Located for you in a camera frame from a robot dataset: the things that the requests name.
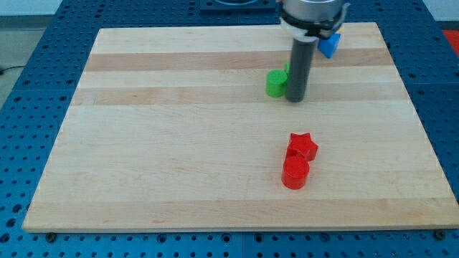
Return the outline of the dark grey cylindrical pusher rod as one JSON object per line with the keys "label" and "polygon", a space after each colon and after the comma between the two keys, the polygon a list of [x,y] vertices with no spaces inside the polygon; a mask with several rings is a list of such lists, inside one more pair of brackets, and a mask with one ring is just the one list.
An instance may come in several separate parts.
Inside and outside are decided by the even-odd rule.
{"label": "dark grey cylindrical pusher rod", "polygon": [[305,97],[317,41],[316,38],[309,42],[293,40],[288,70],[288,84],[285,90],[285,98],[290,102],[301,102]]}

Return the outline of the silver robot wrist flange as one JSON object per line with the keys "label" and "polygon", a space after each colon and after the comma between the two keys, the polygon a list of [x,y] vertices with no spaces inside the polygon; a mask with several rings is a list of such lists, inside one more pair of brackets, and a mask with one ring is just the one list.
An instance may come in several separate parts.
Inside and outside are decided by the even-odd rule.
{"label": "silver robot wrist flange", "polygon": [[280,25],[294,39],[328,39],[341,28],[349,7],[344,0],[283,0]]}

